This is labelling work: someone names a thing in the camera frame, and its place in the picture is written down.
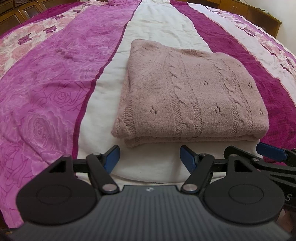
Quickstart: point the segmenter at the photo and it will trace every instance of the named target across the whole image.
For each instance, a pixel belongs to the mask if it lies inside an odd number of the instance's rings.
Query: bedsheet
[[[137,38],[238,59],[268,111],[270,128],[261,141],[295,147],[296,57],[262,29],[238,15],[174,0],[84,2],[0,39],[0,209],[9,227],[22,224],[19,189],[65,153],[85,158],[118,144],[114,176],[150,183],[189,176],[178,157],[182,143],[127,148],[110,134]],[[187,145],[222,158],[228,145],[256,154],[258,142]]]

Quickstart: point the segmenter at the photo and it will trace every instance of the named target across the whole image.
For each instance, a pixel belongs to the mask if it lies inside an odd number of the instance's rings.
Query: wall
[[[283,24],[276,37],[296,55],[296,0],[242,0],[249,5],[265,9]]]

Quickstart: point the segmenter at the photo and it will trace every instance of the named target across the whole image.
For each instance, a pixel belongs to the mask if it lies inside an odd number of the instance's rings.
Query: pink knit sweater
[[[256,140],[268,114],[254,79],[224,53],[136,39],[112,135],[148,142]]]

